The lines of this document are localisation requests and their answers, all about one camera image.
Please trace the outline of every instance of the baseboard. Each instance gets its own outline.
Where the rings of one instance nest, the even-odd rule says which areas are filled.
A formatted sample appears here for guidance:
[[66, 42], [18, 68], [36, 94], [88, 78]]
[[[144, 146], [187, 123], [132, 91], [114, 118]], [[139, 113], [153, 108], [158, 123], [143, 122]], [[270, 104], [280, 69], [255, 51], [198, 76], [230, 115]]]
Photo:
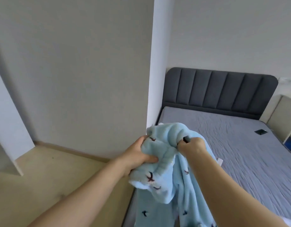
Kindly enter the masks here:
[[100, 162], [103, 162], [103, 163], [107, 163], [110, 160], [108, 158], [102, 158], [102, 157], [94, 156], [94, 155], [91, 155], [91, 154], [83, 153], [83, 152], [78, 151], [78, 150], [74, 150], [74, 149], [71, 149], [71, 148], [66, 148], [66, 147], [55, 145], [55, 144], [51, 144], [51, 143], [45, 143], [45, 142], [42, 142], [42, 141], [33, 141], [33, 142], [34, 142], [35, 145], [38, 145], [38, 146], [45, 146], [45, 147], [50, 148], [50, 149], [59, 150], [59, 151], [65, 152], [65, 153], [69, 153], [69, 154], [85, 157], [85, 158], [88, 158], [88, 159], [93, 159], [93, 160], [100, 161]]

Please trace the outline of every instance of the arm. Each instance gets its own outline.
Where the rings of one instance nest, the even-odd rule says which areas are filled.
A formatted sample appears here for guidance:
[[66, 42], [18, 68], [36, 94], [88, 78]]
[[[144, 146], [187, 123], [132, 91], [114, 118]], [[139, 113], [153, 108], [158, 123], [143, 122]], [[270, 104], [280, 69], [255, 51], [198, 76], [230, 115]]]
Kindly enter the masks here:
[[180, 141], [178, 150], [187, 158], [218, 227], [287, 227], [216, 163], [203, 139]]
[[146, 136], [136, 140], [121, 156], [111, 160], [81, 187], [41, 214], [28, 227], [89, 226], [122, 176], [142, 163], [158, 158], [143, 154], [140, 146]]

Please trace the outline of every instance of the right arm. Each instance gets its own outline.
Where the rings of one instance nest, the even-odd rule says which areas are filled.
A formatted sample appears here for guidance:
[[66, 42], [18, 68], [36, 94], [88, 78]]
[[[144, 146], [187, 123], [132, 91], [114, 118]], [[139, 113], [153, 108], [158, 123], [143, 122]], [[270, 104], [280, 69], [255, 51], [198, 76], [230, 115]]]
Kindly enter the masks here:
[[287, 227], [219, 166], [203, 139], [181, 140], [178, 150], [188, 160], [218, 227]]

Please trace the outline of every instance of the left hand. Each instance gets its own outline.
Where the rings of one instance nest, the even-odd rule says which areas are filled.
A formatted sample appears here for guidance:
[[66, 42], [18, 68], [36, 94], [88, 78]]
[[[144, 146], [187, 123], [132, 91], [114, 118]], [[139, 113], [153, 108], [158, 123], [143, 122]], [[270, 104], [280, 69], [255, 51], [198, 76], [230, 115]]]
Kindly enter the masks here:
[[118, 157], [121, 163], [125, 166], [125, 175], [129, 175], [131, 170], [139, 167], [143, 163], [158, 162], [158, 157], [141, 152], [141, 145], [147, 137], [147, 135], [144, 135], [138, 138], [121, 156]]

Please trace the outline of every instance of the upholstered headboard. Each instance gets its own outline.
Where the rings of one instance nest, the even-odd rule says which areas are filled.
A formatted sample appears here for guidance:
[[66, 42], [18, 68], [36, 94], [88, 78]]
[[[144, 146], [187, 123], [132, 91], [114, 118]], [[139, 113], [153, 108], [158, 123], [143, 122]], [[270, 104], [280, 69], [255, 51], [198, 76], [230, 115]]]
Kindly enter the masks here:
[[259, 119], [277, 85], [271, 75], [175, 67], [165, 76], [162, 109]]

